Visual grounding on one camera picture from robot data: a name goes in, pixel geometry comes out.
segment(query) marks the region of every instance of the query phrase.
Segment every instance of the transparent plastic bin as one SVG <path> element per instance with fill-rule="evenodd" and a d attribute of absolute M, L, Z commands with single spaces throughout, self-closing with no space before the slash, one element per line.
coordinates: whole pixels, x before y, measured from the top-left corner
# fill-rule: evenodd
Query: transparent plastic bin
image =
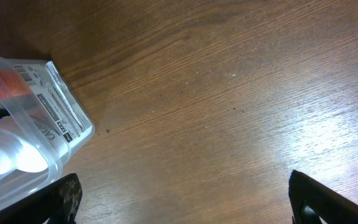
<path fill-rule="evenodd" d="M 58 180 L 94 124 L 53 62 L 0 57 L 0 210 Z"/>

